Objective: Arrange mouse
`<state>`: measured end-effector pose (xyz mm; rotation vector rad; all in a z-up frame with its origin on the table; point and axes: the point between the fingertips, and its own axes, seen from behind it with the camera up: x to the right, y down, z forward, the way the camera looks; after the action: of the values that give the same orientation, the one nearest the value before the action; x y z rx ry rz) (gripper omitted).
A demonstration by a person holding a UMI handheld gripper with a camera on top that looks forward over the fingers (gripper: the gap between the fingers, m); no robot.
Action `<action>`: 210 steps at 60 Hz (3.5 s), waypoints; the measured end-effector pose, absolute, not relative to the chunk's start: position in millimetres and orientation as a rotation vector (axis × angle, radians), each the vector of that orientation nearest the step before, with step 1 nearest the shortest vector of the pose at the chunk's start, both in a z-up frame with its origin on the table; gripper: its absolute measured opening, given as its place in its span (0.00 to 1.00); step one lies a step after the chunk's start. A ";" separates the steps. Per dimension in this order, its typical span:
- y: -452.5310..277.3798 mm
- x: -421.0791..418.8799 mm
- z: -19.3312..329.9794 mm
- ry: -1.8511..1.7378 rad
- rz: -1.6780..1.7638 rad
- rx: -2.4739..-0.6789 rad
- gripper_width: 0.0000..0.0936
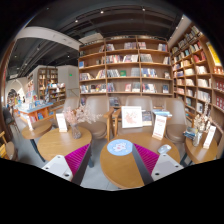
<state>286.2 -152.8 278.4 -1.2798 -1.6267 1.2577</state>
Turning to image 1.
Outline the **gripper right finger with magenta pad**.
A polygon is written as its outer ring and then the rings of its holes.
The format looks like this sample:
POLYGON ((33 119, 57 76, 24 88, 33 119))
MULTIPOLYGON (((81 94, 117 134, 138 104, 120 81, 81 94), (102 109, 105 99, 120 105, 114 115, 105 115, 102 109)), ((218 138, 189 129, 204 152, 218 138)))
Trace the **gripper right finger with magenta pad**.
POLYGON ((138 144, 133 144, 132 154, 145 185, 183 169, 168 154, 158 155, 138 144))

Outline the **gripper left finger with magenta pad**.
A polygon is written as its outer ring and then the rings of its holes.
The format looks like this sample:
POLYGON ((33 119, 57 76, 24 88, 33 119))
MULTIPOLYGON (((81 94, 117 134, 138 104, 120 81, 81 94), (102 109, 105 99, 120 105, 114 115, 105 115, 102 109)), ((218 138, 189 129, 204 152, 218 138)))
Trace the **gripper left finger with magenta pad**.
POLYGON ((91 157, 91 145, 87 144, 66 156, 56 155, 43 170, 80 185, 91 157))

